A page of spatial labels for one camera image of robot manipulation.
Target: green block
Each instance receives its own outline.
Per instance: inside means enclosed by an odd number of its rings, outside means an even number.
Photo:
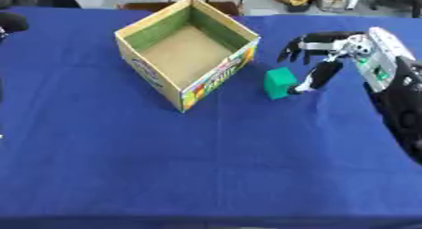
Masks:
[[[296,77],[286,67],[282,67],[267,72],[264,89],[268,96],[275,100],[286,97],[288,88],[296,84],[298,84]]]

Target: robotic arm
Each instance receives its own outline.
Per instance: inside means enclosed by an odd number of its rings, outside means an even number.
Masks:
[[[351,58],[364,78],[364,87],[404,151],[422,164],[422,63],[392,34],[379,27],[368,32],[311,33],[291,41],[278,61],[296,61],[304,51],[304,64],[311,56],[326,56],[305,77],[289,88],[289,94],[318,90],[338,73],[341,58]]]

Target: cardboard box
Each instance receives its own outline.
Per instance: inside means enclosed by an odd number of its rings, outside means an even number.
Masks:
[[[201,0],[115,32],[122,57],[185,112],[253,58],[259,36]]]

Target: table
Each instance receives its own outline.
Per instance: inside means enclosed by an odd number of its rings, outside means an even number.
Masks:
[[[378,25],[422,57],[420,20],[240,17],[262,35],[257,59],[180,114],[119,56],[113,31],[146,12],[13,11],[31,26],[0,47],[3,218],[195,216],[287,228],[346,220],[364,228],[356,223],[422,213],[422,167],[383,126],[350,62],[321,91],[270,101],[262,88],[268,69],[305,76],[310,67],[276,57],[308,32]]]

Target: colorful graphic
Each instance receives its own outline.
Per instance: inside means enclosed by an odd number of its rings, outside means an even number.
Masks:
[[[147,80],[151,85],[158,89],[162,89],[164,86],[160,83],[160,79],[156,71],[140,59],[132,59],[132,62],[137,68],[141,69],[142,76]]]
[[[209,92],[218,88],[230,76],[253,59],[259,39],[224,59],[211,73],[204,75],[182,92],[183,108],[188,110]]]

